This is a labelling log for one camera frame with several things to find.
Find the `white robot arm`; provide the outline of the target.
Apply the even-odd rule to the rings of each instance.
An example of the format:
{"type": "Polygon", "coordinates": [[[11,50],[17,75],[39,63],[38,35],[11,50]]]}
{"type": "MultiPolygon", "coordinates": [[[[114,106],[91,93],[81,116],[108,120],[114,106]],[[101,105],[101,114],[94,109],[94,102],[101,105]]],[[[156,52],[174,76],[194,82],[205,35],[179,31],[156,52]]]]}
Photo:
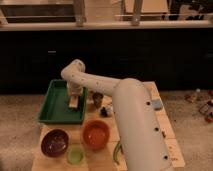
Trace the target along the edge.
{"type": "Polygon", "coordinates": [[[82,86],[112,97],[128,171],[174,171],[151,94],[143,82],[88,74],[79,59],[63,68],[61,77],[69,91],[82,86]]]}

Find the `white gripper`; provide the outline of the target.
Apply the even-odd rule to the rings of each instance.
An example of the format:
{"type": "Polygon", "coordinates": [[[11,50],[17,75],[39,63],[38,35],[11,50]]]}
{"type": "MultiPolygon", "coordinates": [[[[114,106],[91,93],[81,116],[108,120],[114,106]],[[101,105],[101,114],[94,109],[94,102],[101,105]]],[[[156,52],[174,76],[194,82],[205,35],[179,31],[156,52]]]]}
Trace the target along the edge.
{"type": "Polygon", "coordinates": [[[83,87],[79,84],[68,82],[67,92],[70,97],[70,105],[77,105],[79,101],[79,96],[83,93],[83,87]]]}

